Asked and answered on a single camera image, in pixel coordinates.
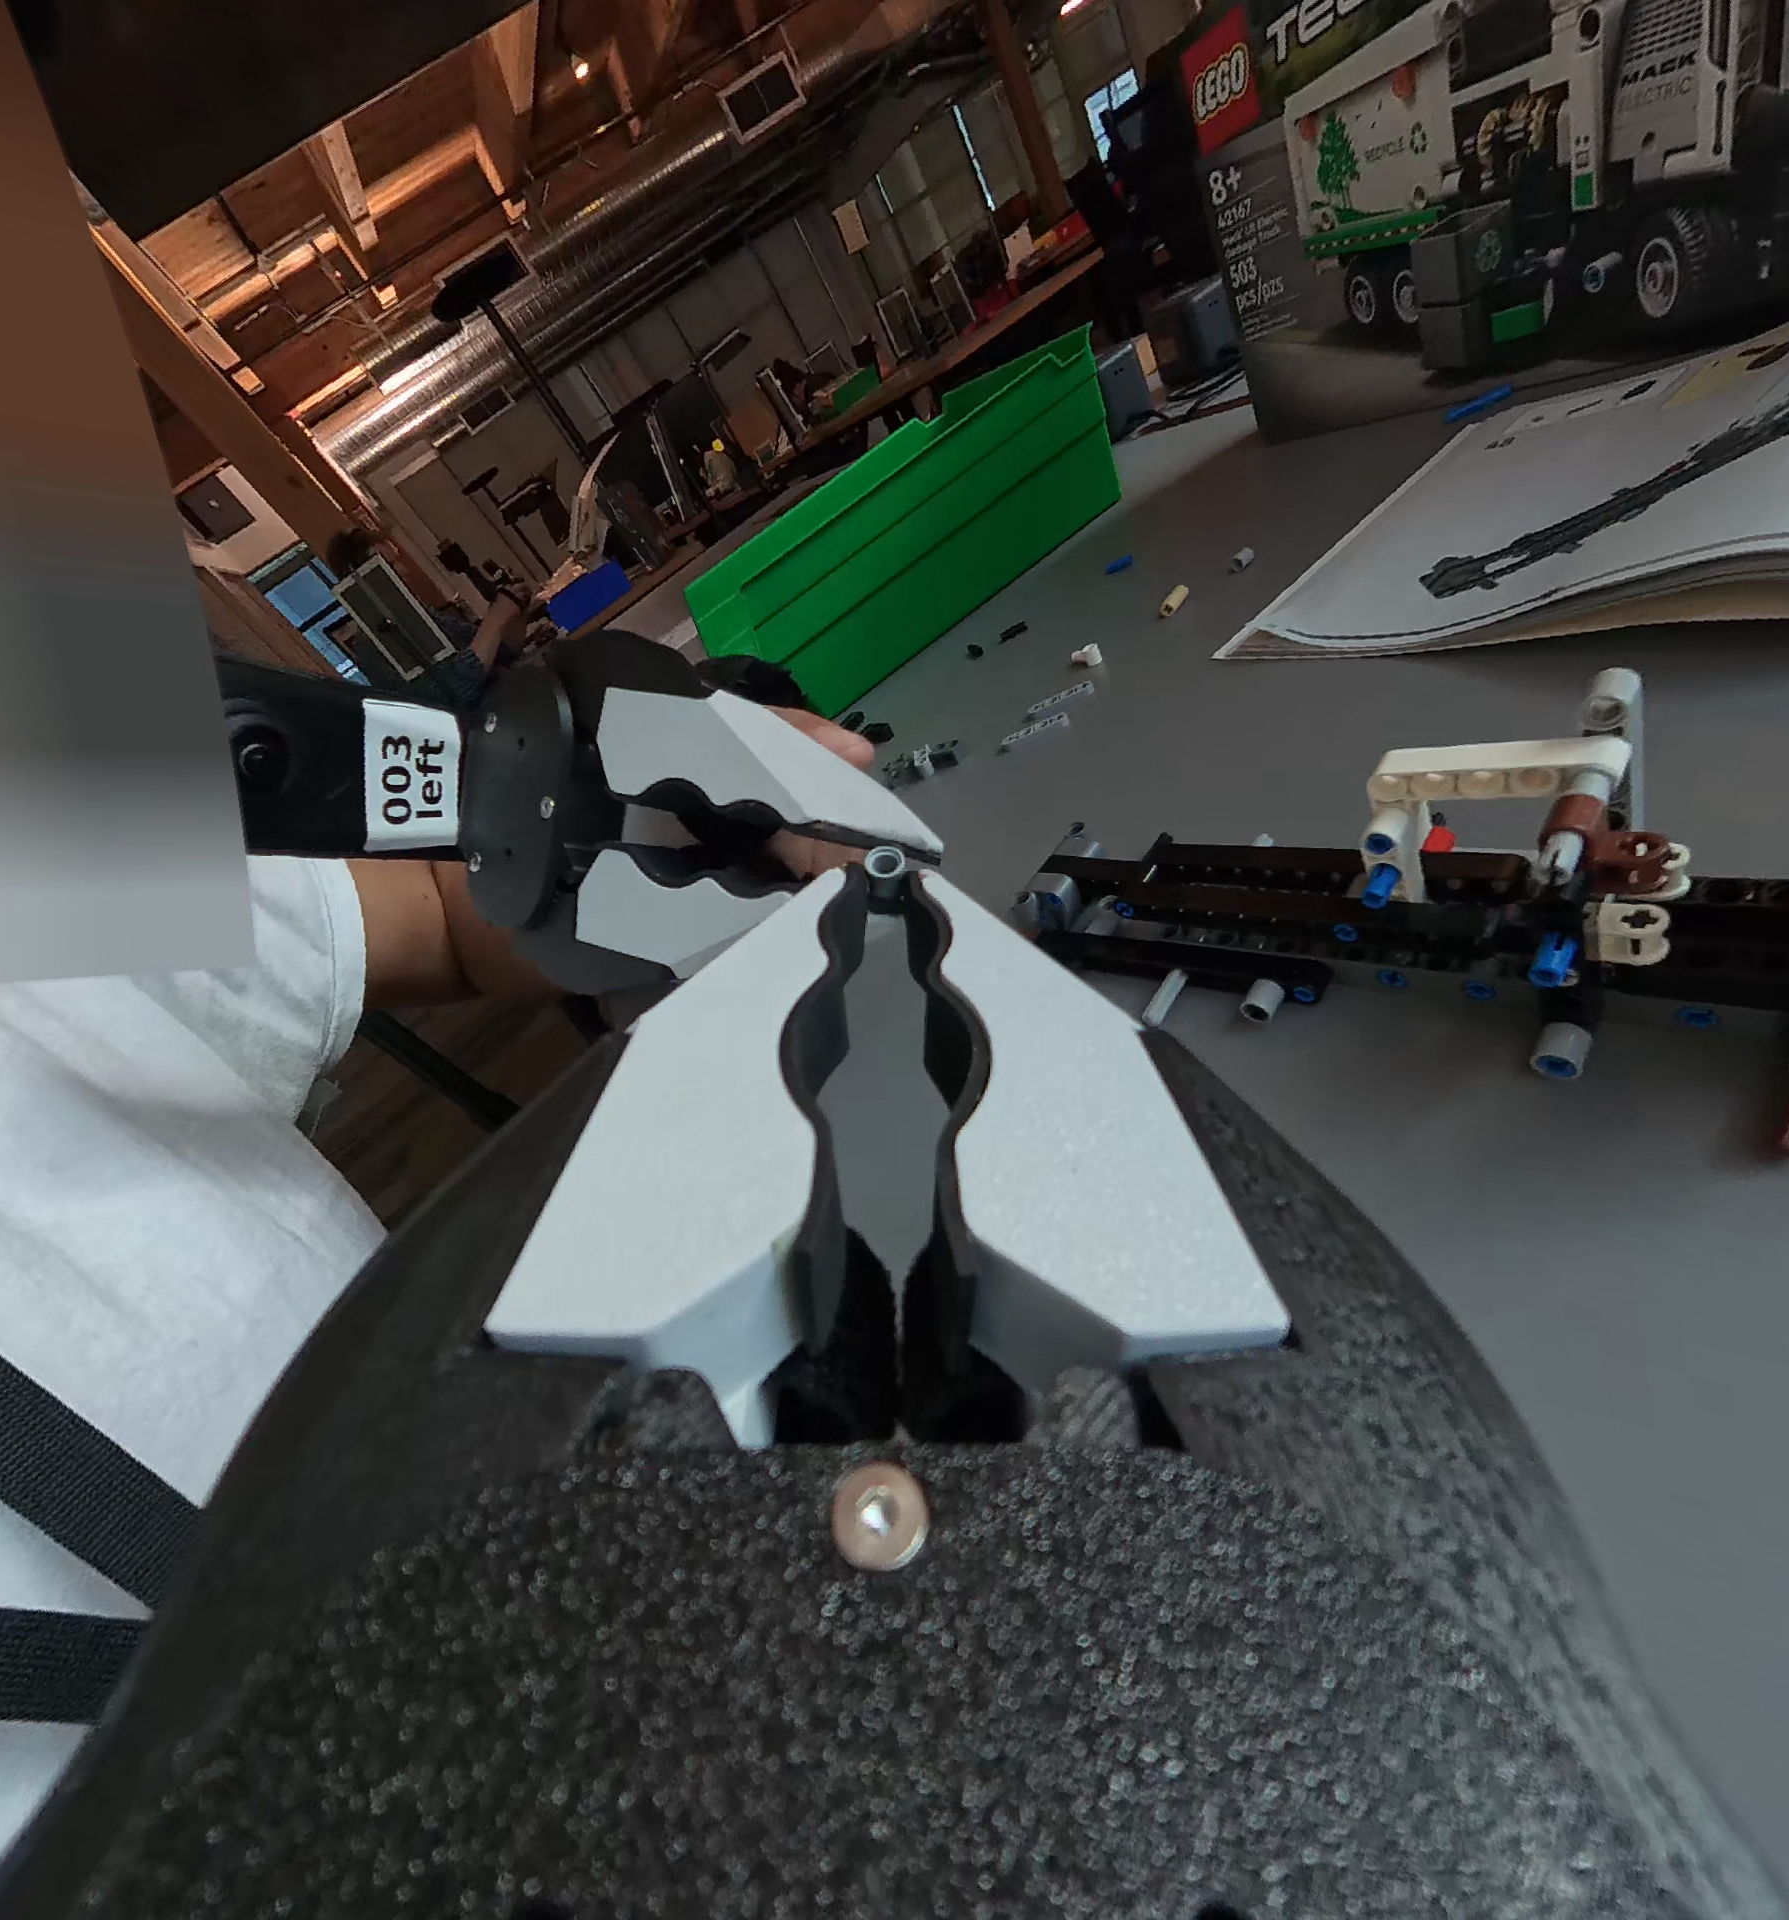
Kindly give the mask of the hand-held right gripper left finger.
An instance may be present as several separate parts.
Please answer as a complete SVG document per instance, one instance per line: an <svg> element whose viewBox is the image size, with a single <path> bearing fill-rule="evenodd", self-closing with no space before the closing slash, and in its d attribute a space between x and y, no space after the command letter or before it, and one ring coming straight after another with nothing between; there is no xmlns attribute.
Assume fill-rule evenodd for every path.
<svg viewBox="0 0 1789 1920"><path fill-rule="evenodd" d="M691 1372L744 1449L892 1434L892 1288L845 1224L818 1107L868 918L860 864L827 872L633 1027L494 1347Z"/></svg>

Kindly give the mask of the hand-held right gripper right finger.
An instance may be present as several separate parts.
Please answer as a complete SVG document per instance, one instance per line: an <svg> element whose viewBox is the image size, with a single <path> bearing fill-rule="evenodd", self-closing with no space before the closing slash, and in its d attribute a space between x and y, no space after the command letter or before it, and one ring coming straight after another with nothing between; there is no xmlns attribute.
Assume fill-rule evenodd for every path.
<svg viewBox="0 0 1789 1920"><path fill-rule="evenodd" d="M1072 1371L1284 1347L1290 1308L1176 1093L1194 1059L941 876L906 879L904 923L947 1108L903 1305L906 1433L1005 1443Z"/></svg>

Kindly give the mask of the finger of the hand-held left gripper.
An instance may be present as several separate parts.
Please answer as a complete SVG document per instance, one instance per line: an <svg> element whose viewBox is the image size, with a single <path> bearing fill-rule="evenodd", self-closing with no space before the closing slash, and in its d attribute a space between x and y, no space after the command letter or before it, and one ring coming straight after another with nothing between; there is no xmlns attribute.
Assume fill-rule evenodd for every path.
<svg viewBox="0 0 1789 1920"><path fill-rule="evenodd" d="M768 707L727 690L707 697L613 687L599 719L608 790L642 814L751 831L760 853L777 832L874 850L900 849L936 866L941 838L871 773L833 757Z"/></svg>
<svg viewBox="0 0 1789 1920"><path fill-rule="evenodd" d="M573 897L569 991L689 981L800 886L777 864L701 842L607 845Z"/></svg>

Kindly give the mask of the black lego truck chassis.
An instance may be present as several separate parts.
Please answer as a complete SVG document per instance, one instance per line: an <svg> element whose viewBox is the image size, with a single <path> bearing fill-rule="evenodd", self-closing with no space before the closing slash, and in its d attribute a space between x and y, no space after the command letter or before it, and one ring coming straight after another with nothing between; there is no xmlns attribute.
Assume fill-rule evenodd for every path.
<svg viewBox="0 0 1789 1920"><path fill-rule="evenodd" d="M1561 1085L1618 1006L1689 1031L1768 1016L1789 1040L1789 879L1697 876L1682 842L1644 827L1642 720L1644 682L1617 667L1592 679L1578 733L1397 749L1352 849L1161 835L1108 858L1072 828L1016 921L1070 968L1155 978L1150 1025L1185 989L1239 996L1264 1025L1347 983L1439 981L1530 1006L1530 1068ZM1789 1158L1789 1094L1772 1148Z"/></svg>

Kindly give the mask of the person's left forearm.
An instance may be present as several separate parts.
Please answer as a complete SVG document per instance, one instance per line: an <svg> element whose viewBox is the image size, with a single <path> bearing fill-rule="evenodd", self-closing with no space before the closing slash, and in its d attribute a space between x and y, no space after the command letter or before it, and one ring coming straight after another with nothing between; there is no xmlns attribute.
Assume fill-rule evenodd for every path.
<svg viewBox="0 0 1789 1920"><path fill-rule="evenodd" d="M363 933L365 1012L469 1001L548 1006L566 999L523 959L507 929L480 916L461 862L357 858L346 869Z"/></svg>

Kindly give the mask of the open lego instruction booklet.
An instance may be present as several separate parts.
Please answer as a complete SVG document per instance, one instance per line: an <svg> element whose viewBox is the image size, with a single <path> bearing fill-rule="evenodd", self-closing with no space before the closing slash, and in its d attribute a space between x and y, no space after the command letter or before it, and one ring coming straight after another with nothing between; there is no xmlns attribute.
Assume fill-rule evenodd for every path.
<svg viewBox="0 0 1789 1920"><path fill-rule="evenodd" d="M1466 427L1220 650L1789 620L1789 324Z"/></svg>

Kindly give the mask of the lego truck set box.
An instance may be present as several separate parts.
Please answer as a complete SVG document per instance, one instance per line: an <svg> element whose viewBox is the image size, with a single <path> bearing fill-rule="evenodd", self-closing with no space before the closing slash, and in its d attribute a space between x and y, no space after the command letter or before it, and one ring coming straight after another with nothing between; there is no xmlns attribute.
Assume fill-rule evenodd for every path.
<svg viewBox="0 0 1789 1920"><path fill-rule="evenodd" d="M1789 316L1789 3L1206 4L1174 70L1266 442Z"/></svg>

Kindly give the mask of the person's left hand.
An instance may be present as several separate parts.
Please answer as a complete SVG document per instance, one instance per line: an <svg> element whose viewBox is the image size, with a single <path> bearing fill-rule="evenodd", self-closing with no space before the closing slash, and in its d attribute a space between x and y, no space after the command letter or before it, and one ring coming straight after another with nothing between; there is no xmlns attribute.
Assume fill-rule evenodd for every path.
<svg viewBox="0 0 1789 1920"><path fill-rule="evenodd" d="M802 709L772 707L768 709L783 722L797 728L802 737L812 740L817 747L824 749L833 757L854 766L858 773L871 773L874 766L874 749L856 733L841 728L839 724L812 714ZM765 846L768 858L772 858L787 872L806 883L824 872L834 872L839 869L858 864L864 860L866 850L858 846L846 846L839 842L824 842L804 835L778 831L771 837Z"/></svg>

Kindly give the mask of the green plastic bin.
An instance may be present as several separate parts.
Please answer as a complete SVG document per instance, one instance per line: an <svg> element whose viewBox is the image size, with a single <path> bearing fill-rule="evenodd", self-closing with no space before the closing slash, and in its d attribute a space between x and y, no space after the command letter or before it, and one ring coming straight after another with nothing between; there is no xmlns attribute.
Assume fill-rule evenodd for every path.
<svg viewBox="0 0 1789 1920"><path fill-rule="evenodd" d="M1119 499L1080 327L903 425L684 597L709 659L778 667L833 719Z"/></svg>

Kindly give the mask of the black floor lamp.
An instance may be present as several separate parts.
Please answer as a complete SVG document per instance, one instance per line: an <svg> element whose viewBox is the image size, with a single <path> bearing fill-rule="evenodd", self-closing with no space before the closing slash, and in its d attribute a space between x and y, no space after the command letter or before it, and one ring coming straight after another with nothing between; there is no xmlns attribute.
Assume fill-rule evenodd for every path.
<svg viewBox="0 0 1789 1920"><path fill-rule="evenodd" d="M554 395L548 378L531 353L523 346L515 327L500 313L500 299L520 284L526 274L529 269L524 266L523 257L512 243L493 243L480 253L458 262L445 276L437 278L430 301L430 313L437 324L454 330L459 330L468 316L481 316L504 349L507 357L512 360L515 368L523 374L523 380L531 392L547 410L548 420L553 420L563 441L573 450L575 459L582 464L588 464L592 446L582 439L573 417Z"/></svg>

